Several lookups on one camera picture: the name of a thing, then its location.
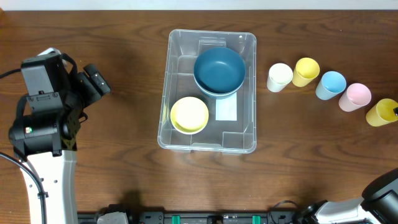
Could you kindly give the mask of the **clear plastic storage bin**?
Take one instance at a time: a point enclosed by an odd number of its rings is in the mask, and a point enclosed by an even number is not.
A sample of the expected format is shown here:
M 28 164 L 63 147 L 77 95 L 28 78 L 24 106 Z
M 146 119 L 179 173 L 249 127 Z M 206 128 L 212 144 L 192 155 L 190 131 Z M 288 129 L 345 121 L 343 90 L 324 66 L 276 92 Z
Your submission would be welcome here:
M 197 57 L 213 47 L 238 53 L 246 66 L 246 78 L 237 92 L 237 120 L 215 119 L 216 99 L 199 90 L 193 76 Z M 256 130 L 256 36 L 249 32 L 175 29 L 169 35 L 164 89 L 157 141 L 173 151 L 215 151 L 249 154 L 257 146 Z M 209 121 L 197 134 L 182 134 L 171 123 L 170 110 L 181 98 L 201 99 L 209 109 Z

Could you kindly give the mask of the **yellow bowl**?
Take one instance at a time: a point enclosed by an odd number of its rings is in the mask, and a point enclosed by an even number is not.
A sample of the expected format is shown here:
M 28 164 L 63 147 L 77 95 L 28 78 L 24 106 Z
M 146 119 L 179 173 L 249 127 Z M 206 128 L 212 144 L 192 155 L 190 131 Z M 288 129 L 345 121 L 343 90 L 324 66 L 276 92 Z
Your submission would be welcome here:
M 192 96 L 176 101 L 170 110 L 172 126 L 182 134 L 197 134 L 202 131 L 209 120 L 207 105 Z

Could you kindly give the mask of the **cream cup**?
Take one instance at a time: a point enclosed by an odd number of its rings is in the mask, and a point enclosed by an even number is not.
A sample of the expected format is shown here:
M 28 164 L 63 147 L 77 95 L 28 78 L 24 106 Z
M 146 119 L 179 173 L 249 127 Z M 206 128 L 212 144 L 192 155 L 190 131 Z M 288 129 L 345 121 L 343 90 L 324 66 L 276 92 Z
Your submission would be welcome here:
M 277 93 L 283 90 L 293 79 L 293 70 L 285 63 L 276 63 L 269 69 L 267 88 Z

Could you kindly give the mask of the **yellow cup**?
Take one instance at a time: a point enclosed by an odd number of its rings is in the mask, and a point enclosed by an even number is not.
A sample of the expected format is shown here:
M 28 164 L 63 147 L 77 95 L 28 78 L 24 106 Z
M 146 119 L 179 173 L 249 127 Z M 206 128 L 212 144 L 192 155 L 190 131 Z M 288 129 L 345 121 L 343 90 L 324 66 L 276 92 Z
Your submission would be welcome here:
M 366 121 L 374 127 L 383 126 L 397 121 L 397 109 L 395 100 L 385 98 L 378 101 L 367 113 Z
M 319 64 L 312 58 L 301 58 L 295 66 L 292 83 L 297 87 L 304 87 L 320 73 Z

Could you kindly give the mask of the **light blue cup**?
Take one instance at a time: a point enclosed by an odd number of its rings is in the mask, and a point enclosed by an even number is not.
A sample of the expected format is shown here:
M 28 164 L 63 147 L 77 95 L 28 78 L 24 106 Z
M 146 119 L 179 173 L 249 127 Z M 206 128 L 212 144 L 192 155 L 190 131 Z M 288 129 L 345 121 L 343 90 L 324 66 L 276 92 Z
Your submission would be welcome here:
M 329 100 L 343 92 L 345 88 L 345 77 L 339 72 L 329 71 L 322 76 L 315 94 L 321 100 Z

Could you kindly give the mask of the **pink cup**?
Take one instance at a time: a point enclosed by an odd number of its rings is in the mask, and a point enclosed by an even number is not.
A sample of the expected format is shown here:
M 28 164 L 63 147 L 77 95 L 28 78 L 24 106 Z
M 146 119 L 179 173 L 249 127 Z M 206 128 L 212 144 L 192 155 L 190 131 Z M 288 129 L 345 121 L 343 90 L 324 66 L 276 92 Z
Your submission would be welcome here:
M 353 83 L 339 99 L 339 107 L 345 112 L 351 112 L 364 107 L 371 101 L 371 91 L 362 83 Z

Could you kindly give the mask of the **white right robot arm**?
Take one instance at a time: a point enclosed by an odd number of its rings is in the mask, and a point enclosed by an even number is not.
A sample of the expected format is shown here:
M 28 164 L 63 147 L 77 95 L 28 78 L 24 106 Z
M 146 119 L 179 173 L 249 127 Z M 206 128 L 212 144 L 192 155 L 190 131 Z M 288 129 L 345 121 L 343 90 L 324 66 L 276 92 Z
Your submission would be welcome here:
M 397 224 L 397 169 L 373 180 L 362 196 L 342 202 L 315 203 L 301 217 L 301 223 Z

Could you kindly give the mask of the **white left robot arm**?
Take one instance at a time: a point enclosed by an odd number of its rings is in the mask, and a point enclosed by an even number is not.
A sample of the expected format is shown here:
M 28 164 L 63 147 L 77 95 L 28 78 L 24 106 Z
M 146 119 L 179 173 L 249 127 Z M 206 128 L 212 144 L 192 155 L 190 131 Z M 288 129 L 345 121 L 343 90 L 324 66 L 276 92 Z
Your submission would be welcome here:
M 57 49 L 22 61 L 28 93 L 17 104 L 9 140 L 27 187 L 31 223 L 78 223 L 76 136 L 84 109 L 110 92 L 91 63 L 82 72 Z

